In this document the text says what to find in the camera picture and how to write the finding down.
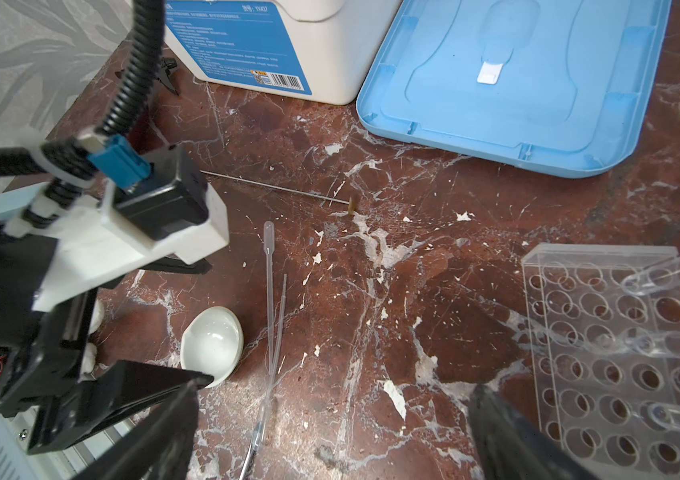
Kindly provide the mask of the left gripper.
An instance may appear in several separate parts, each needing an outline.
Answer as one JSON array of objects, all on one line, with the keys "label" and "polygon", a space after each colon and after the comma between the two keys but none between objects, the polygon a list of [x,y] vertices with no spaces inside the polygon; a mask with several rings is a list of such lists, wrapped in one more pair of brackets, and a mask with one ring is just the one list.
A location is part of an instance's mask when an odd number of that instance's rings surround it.
[{"label": "left gripper", "polygon": [[167,400],[186,384],[202,389],[212,376],[119,360],[94,380],[80,377],[98,290],[89,289],[48,312],[33,301],[57,242],[31,237],[0,243],[0,415],[38,409],[27,450],[64,450]]}]

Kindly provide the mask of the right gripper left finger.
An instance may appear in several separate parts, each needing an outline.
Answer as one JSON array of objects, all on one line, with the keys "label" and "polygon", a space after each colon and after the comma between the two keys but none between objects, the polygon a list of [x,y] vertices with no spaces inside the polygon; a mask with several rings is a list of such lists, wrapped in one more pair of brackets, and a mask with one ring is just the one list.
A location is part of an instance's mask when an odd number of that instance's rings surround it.
[{"label": "right gripper left finger", "polygon": [[132,407],[158,407],[125,437],[78,473],[78,479],[183,479],[198,422],[196,379],[96,381],[87,389],[84,412],[97,420]]}]

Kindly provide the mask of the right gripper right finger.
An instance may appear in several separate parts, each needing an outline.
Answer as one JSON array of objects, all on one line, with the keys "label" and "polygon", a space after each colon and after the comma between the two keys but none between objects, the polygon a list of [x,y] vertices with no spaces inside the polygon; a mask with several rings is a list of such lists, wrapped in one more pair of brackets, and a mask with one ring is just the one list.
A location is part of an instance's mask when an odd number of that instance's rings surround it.
[{"label": "right gripper right finger", "polygon": [[595,477],[488,386],[476,386],[467,406],[475,448],[487,479]]}]

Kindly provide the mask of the clear acrylic test tube rack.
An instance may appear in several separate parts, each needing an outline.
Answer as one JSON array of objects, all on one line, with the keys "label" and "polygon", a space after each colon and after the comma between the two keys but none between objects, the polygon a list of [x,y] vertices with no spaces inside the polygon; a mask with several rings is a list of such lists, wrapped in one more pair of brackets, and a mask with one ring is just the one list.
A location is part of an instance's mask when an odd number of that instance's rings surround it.
[{"label": "clear acrylic test tube rack", "polygon": [[680,288],[621,286],[676,255],[545,243],[523,257],[540,428],[601,479],[680,479],[680,433],[640,414],[646,402],[680,405]]}]

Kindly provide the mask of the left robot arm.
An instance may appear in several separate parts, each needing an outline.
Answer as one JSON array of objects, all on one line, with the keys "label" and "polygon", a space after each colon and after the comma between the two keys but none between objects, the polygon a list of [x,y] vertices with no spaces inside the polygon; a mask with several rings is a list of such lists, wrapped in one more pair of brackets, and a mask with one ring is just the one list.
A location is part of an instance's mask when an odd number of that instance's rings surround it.
[{"label": "left robot arm", "polygon": [[[0,118],[20,100],[19,126],[48,127],[60,119],[103,66],[111,45],[124,39],[125,18],[111,1],[0,1]],[[0,146],[0,177],[25,176],[38,166],[17,147]],[[48,239],[15,242],[0,226],[0,414],[41,410],[28,450],[68,448],[124,418],[173,397],[204,377],[179,369],[120,361],[101,380],[82,381],[85,341],[62,335],[94,309],[95,291],[49,313],[35,313],[31,296],[52,253]]]}]

